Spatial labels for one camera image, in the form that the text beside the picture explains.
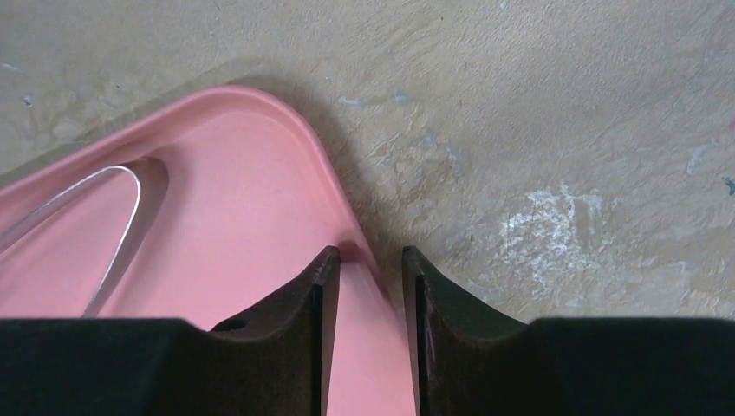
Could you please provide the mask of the black metal tongs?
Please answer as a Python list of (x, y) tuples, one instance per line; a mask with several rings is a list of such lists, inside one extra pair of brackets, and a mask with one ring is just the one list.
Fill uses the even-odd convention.
[(90, 303), (138, 199), (120, 168), (82, 186), (39, 225), (28, 223), (1, 251), (1, 316), (91, 317)]

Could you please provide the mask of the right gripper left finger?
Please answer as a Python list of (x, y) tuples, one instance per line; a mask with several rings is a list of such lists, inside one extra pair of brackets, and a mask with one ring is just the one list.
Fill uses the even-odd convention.
[(323, 415), (341, 259), (211, 330), (182, 319), (4, 319), (4, 415)]

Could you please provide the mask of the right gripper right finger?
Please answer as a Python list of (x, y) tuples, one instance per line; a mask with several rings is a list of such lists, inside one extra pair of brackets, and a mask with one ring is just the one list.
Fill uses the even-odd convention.
[(420, 415), (731, 415), (734, 324), (709, 318), (520, 322), (414, 246), (402, 283)]

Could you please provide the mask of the pink serving tray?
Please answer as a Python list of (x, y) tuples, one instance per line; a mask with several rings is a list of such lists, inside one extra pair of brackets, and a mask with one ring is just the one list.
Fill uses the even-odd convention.
[(212, 328), (333, 245), (342, 264), (327, 412), (414, 414), (404, 325), (374, 255), (317, 135), (270, 94), (222, 86), (176, 101), (4, 186), (1, 226), (93, 172), (144, 157), (164, 164), (168, 187), (101, 315)]

